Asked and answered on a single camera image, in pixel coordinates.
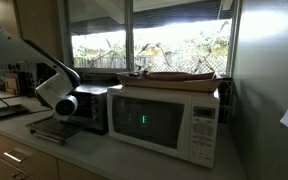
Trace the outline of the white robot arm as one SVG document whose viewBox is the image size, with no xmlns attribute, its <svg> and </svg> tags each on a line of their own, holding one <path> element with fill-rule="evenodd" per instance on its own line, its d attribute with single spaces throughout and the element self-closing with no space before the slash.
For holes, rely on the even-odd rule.
<svg viewBox="0 0 288 180">
<path fill-rule="evenodd" d="M 12 36 L 0 25 L 0 64 L 44 63 L 56 74 L 36 88 L 36 97 L 53 108 L 53 118 L 67 120 L 78 107 L 71 92 L 80 85 L 80 76 L 30 40 Z"/>
</svg>

